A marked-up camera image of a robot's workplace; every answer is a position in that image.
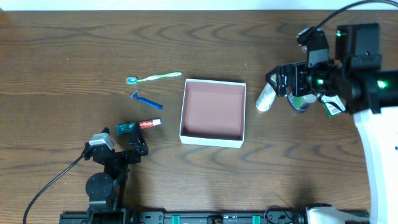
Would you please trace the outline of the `green white soap box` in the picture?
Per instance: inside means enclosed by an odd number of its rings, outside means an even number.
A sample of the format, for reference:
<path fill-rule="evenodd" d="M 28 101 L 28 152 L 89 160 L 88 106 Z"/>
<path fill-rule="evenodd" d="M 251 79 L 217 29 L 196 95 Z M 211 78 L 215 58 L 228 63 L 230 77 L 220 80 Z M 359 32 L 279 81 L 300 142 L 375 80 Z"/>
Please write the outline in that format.
<path fill-rule="evenodd" d="M 317 95 L 318 101 L 323 105 L 329 118 L 344 113 L 346 108 L 338 95 L 326 96 L 319 93 Z"/>

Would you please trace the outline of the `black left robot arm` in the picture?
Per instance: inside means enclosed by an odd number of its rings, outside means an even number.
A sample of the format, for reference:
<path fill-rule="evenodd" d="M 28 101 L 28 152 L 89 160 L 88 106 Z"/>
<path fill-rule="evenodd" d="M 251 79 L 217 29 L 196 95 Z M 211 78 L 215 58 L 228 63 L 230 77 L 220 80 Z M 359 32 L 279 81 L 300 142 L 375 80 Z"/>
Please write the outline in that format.
<path fill-rule="evenodd" d="M 116 152 L 115 142 L 109 135 L 109 129 L 94 134 L 85 143 L 83 158 L 104 166 L 102 172 L 92 175 L 86 182 L 89 196 L 89 210 L 92 212 L 115 211 L 121 208 L 124 190 L 129 173 L 129 165 L 140 163 L 141 157 L 148 155 L 149 148 L 142 135 L 139 123 L 134 123 L 129 132 L 130 149 Z"/>

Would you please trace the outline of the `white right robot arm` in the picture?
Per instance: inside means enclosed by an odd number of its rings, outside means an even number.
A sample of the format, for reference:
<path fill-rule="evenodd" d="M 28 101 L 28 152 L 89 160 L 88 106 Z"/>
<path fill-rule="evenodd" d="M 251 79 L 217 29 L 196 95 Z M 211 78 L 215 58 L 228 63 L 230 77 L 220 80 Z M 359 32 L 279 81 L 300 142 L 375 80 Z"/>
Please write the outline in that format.
<path fill-rule="evenodd" d="M 339 96 L 354 118 L 361 137 L 371 195 L 368 216 L 343 212 L 331 205 L 307 205 L 295 223 L 397 222 L 397 72 L 381 68 L 379 25 L 342 25 L 336 29 L 335 57 L 322 30 L 299 33 L 307 50 L 304 62 L 278 65 L 266 75 L 279 97 Z"/>

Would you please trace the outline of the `clear hand sanitizer bottle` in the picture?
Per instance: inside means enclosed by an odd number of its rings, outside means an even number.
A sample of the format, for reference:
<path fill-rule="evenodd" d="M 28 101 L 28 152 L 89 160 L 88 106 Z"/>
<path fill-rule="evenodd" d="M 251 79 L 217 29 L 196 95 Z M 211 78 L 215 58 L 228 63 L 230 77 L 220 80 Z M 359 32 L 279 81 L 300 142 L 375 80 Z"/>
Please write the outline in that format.
<path fill-rule="evenodd" d="M 292 93 L 290 93 L 287 98 L 291 107 L 298 113 L 306 112 L 310 105 L 317 101 L 317 97 L 312 94 L 294 96 Z"/>

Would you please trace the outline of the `white lotion tube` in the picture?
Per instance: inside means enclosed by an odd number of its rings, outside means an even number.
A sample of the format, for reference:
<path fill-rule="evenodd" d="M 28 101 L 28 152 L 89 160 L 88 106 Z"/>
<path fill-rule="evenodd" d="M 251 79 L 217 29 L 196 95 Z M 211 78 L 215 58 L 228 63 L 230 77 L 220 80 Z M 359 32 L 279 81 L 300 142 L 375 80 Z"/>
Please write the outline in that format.
<path fill-rule="evenodd" d="M 261 94 L 256 101 L 256 109 L 261 113 L 268 111 L 271 108 L 275 98 L 276 92 L 268 83 L 261 91 Z"/>

